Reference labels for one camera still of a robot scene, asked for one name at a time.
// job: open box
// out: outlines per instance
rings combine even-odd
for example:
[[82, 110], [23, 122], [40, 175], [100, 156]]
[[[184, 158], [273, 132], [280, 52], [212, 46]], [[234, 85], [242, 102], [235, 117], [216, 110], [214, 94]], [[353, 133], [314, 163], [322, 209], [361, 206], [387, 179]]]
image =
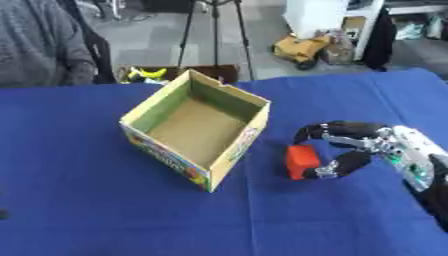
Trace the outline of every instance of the open box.
[[194, 70], [122, 117], [131, 143], [212, 192], [264, 129], [270, 102]]

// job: blue tablecloth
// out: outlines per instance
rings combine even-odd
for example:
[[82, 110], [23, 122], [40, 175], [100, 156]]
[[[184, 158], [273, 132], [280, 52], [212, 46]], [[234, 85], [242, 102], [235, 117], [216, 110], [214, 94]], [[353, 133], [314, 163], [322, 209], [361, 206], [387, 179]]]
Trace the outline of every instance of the blue tablecloth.
[[[273, 101], [267, 129], [213, 194], [130, 145], [119, 118], [156, 86], [0, 91], [1, 256], [447, 256], [448, 234], [380, 160], [290, 181], [306, 124], [405, 124], [448, 148], [448, 86], [421, 69], [240, 83]], [[316, 142], [324, 161], [339, 151]]]

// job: gray carpet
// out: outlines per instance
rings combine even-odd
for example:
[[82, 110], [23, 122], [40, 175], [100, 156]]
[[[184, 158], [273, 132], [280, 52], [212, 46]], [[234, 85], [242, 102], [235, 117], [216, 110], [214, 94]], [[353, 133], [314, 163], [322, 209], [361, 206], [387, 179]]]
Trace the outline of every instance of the gray carpet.
[[[138, 3], [129, 1], [129, 9], [136, 9]], [[368, 70], [359, 65], [331, 66], [323, 61], [307, 72], [297, 70], [286, 60], [274, 57], [269, 47], [288, 34], [282, 17], [285, 0], [244, 0], [243, 12], [251, 43], [251, 55], [258, 79], [285, 75], [310, 75], [330, 73], [351, 73]], [[229, 3], [220, 8], [220, 57], [221, 64], [238, 64], [241, 67], [240, 80], [248, 80], [247, 63], [241, 44], [235, 7]], [[131, 22], [126, 16], [147, 15], [126, 11], [125, 19], [115, 21], [99, 20], [85, 11], [92, 26], [112, 47], [114, 69], [122, 65], [175, 65], [179, 55], [187, 15], [155, 14], [140, 22]], [[441, 76], [448, 77], [448, 43], [442, 41], [414, 40], [396, 43], [391, 69], [424, 67]], [[184, 65], [210, 65], [213, 63], [212, 19], [210, 13], [195, 12], [190, 32]]]

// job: gray sweater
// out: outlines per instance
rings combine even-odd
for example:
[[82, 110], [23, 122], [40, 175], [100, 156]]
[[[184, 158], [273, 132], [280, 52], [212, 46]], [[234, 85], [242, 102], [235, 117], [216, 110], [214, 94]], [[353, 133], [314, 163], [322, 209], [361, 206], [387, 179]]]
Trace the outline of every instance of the gray sweater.
[[0, 88], [89, 84], [79, 25], [54, 0], [0, 0]]

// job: black backpack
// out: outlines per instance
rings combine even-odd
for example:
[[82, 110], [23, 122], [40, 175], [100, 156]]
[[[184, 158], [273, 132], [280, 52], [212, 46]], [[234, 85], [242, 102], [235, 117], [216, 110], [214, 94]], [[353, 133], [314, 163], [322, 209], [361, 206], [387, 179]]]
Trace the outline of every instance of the black backpack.
[[94, 78], [95, 84], [115, 84], [117, 80], [112, 72], [110, 46], [106, 39], [98, 35], [87, 24], [75, 0], [58, 0], [62, 8], [67, 11], [81, 26], [87, 49], [92, 55], [98, 68], [98, 74]]
[[389, 12], [383, 8], [373, 28], [370, 40], [362, 57], [364, 64], [377, 71], [386, 71], [384, 65], [390, 61], [397, 28]]

